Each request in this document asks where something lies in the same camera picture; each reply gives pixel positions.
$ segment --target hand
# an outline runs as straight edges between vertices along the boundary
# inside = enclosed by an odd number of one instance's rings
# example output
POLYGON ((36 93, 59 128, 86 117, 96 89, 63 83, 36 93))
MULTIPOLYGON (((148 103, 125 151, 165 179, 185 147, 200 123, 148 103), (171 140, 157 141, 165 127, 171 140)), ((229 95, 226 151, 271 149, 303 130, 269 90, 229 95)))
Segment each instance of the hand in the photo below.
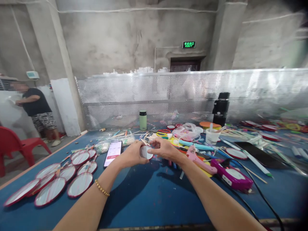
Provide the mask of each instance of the hand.
POLYGON ((140 156, 140 148, 144 146, 142 141, 135 140, 119 157, 118 161, 121 162, 121 167, 132 167, 137 164, 147 164, 150 161, 140 156))
POLYGON ((15 105, 19 106, 19 105, 21 105, 21 104, 22 104, 22 101, 21 101, 21 100, 16 100, 16 101, 15 101, 15 105))
POLYGON ((173 145, 166 139, 156 138, 151 142, 154 149, 149 149, 148 153, 153 155, 159 155, 164 159, 181 164, 186 156, 179 152, 173 145))

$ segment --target phone screen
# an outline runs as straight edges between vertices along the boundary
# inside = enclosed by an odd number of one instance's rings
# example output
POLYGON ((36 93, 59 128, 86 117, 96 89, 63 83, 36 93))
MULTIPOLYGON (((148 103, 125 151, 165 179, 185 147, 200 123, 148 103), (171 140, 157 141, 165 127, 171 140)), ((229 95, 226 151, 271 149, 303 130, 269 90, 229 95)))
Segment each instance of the phone screen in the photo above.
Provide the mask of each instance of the phone screen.
POLYGON ((108 167, 110 163, 121 154, 122 141, 110 143, 108 153, 105 159, 104 167, 108 167))
POLYGON ((248 142, 234 142, 242 149, 246 150, 250 155, 255 157, 262 165, 267 168, 276 168, 276 169, 287 169, 288 166, 280 162, 278 159, 270 156, 266 152, 257 148, 248 142))

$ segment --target black thermos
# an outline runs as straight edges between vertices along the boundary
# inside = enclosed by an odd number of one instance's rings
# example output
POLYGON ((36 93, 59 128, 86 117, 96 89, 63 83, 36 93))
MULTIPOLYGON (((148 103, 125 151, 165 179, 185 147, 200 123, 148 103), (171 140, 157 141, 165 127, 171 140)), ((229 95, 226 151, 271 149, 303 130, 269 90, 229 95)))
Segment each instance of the black thermos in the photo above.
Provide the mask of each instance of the black thermos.
POLYGON ((218 99, 214 102, 214 108, 212 114, 214 114, 213 123, 224 126, 229 108, 229 92, 219 93, 218 99))

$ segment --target concrete floor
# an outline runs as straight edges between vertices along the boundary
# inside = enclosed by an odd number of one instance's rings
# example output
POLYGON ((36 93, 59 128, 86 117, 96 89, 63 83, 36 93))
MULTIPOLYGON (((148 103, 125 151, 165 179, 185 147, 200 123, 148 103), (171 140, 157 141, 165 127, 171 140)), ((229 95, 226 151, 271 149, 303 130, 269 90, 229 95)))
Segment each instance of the concrete floor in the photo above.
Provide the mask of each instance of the concrete floor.
MULTIPOLYGON (((73 137, 67 137, 64 136, 61 138, 61 143, 56 147, 51 147, 52 143, 47 144, 50 151, 53 153, 57 151, 59 148, 63 147, 67 143, 71 142, 73 139, 75 139, 76 136, 73 137)), ((48 156, 48 152, 43 148, 42 146, 37 146, 32 151, 35 163, 39 162, 40 160, 44 159, 48 156)), ((12 156, 14 159, 9 159, 6 155, 4 156, 4 164, 5 164, 5 176, 0 178, 0 186, 4 183, 8 182, 27 168, 29 168, 29 165, 25 158, 20 154, 20 152, 12 152, 12 156)))

